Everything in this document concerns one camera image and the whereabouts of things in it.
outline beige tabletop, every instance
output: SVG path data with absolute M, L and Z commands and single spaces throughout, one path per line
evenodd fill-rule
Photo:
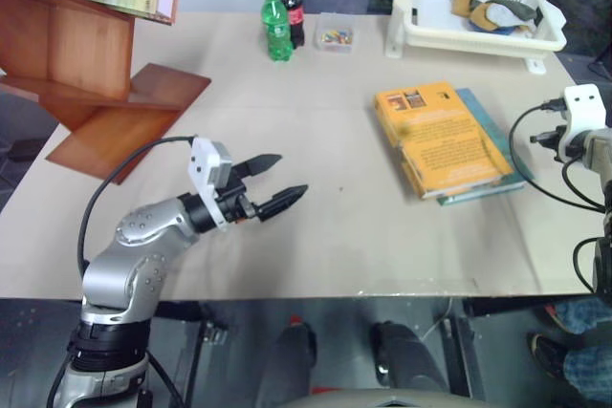
M 387 18 L 357 18 L 352 54 L 312 45 L 289 62 L 265 52 L 259 18 L 183 13 L 175 26 L 138 21 L 132 72 L 147 62 L 206 75 L 211 85 L 170 129 L 220 140 L 236 162 L 260 153 L 283 160 L 248 180 L 250 198 L 307 183 L 290 210 L 260 224 L 202 237 L 173 267 L 164 299 L 360 295 L 519 295 L 582 292 L 574 244 L 601 233 L 601 217 L 558 204 L 531 187 L 449 207 L 419 201 L 404 182 L 373 110 L 378 91 L 447 80 L 471 88 L 505 130 L 526 108 L 573 84 L 558 60 L 531 75 L 516 58 L 410 48 L 383 56 Z M 535 114 L 517 132 L 518 150 L 537 180 L 569 196 L 553 154 L 531 134 L 560 124 Z M 59 126 L 0 214 L 0 296 L 79 298 L 77 230 L 99 180 L 46 161 L 65 136 Z M 121 186 L 102 195 L 90 221 L 86 256 L 110 242 L 114 225 L 142 204 L 193 191 L 188 148 L 157 147 Z M 600 197 L 597 176 L 573 172 Z M 592 248 L 582 269 L 590 276 Z

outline small box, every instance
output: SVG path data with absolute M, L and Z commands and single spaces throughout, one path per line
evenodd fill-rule
M 321 13 L 318 16 L 315 45 L 320 50 L 351 53 L 355 47 L 355 17 L 351 14 Z

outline plastic basket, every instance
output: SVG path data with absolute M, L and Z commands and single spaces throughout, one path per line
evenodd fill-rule
M 452 14 L 452 0 L 393 0 L 384 52 L 389 57 L 401 57 L 407 43 L 415 47 L 522 57 L 530 72 L 545 74 L 542 59 L 566 44 L 561 30 L 565 17 L 547 0 L 516 1 L 539 12 L 541 18 L 534 31 L 517 30 L 511 35 L 477 32 L 471 29 L 467 18 Z

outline green bottle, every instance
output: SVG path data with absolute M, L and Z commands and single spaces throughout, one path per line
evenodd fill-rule
M 268 54 L 274 61 L 288 61 L 294 46 L 291 44 L 289 16 L 281 0 L 266 0 L 261 8 L 261 20 L 268 37 Z

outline soda bottle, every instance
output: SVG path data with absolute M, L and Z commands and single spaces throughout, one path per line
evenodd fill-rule
M 268 37 L 268 54 L 274 61 L 288 61 L 294 47 L 283 3 L 280 0 L 266 0 L 261 8 L 261 20 Z
M 304 9 L 302 0 L 282 0 L 289 14 L 291 26 L 291 43 L 294 48 L 304 45 Z

